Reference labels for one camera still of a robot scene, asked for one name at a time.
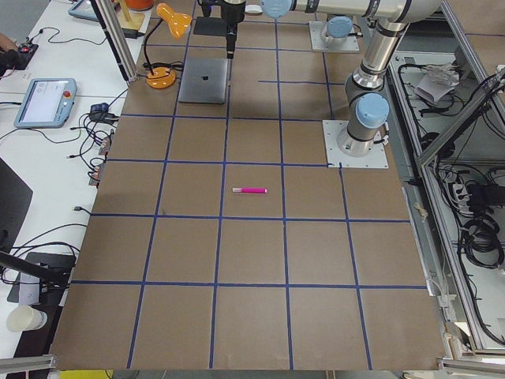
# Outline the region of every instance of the robotic arm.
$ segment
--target robotic arm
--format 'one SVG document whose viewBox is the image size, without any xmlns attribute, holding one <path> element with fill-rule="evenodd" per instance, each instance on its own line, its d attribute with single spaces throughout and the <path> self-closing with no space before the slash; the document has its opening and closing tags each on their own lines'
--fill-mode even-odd
<svg viewBox="0 0 505 379">
<path fill-rule="evenodd" d="M 376 29 L 361 64 L 346 82 L 351 118 L 338 137 L 340 149 L 349 156 L 364 156 L 373 145 L 376 131 L 389 114 L 387 101 L 378 93 L 391 56 L 409 23 L 424 20 L 442 0 L 263 0 L 265 14 L 273 18 L 296 10 L 306 13 L 345 14 L 376 18 Z"/>
<path fill-rule="evenodd" d="M 201 8 L 205 17 L 211 15 L 211 6 L 221 7 L 221 19 L 226 23 L 226 56 L 228 59 L 233 59 L 238 24 L 245 17 L 245 0 L 201 0 Z"/>
</svg>

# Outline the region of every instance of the black monitor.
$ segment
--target black monitor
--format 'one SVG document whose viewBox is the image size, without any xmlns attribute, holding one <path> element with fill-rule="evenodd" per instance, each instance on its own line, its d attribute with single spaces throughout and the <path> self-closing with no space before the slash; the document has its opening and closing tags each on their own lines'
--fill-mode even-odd
<svg viewBox="0 0 505 379">
<path fill-rule="evenodd" d="M 58 304 L 75 263 L 74 258 L 32 252 L 21 259 L 10 254 L 28 213 L 32 195 L 30 187 L 0 158 L 0 266 L 39 278 L 42 285 L 55 285 L 54 291 L 41 293 L 39 300 L 43 304 Z M 18 302 L 19 284 L 13 285 L 7 300 Z"/>
</svg>

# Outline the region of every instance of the metal mounting plate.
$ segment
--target metal mounting plate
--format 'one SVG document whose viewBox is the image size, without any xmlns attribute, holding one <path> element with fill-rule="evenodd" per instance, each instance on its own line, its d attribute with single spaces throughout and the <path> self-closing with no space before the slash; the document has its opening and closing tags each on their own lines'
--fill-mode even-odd
<svg viewBox="0 0 505 379">
<path fill-rule="evenodd" d="M 323 120 L 328 167 L 339 168 L 342 165 L 350 168 L 389 168 L 383 144 L 373 145 L 370 153 L 362 158 L 348 156 L 340 150 L 337 146 L 337 136 L 348 123 L 346 120 Z"/>
<path fill-rule="evenodd" d="M 357 45 L 357 39 L 353 36 L 347 37 L 347 40 L 339 45 L 327 45 L 320 37 L 325 24 L 325 21 L 309 22 L 310 42 L 312 43 L 313 51 L 322 51 L 326 53 L 358 53 L 360 51 L 360 47 Z"/>
</svg>

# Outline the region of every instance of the orange container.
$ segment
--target orange container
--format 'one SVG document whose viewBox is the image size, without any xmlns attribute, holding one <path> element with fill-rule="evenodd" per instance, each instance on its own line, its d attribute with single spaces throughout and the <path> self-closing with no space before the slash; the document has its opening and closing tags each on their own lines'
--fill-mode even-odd
<svg viewBox="0 0 505 379">
<path fill-rule="evenodd" d="M 155 0 L 126 0 L 126 5 L 131 10 L 146 10 L 152 8 Z"/>
</svg>

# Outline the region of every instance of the light blue robot joint cap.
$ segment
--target light blue robot joint cap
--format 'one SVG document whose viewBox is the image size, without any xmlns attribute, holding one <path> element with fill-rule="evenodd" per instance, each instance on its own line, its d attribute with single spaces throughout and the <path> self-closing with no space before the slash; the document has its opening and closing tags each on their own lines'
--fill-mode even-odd
<svg viewBox="0 0 505 379">
<path fill-rule="evenodd" d="M 286 16 L 291 10 L 293 0 L 262 0 L 261 9 L 263 13 L 271 18 Z"/>
<path fill-rule="evenodd" d="M 358 121 L 366 128 L 380 128 L 389 115 L 389 104 L 378 93 L 367 93 L 362 96 L 356 106 Z"/>
<path fill-rule="evenodd" d="M 353 30 L 353 21 L 345 16 L 333 17 L 328 21 L 327 30 L 333 38 L 347 37 Z"/>
</svg>

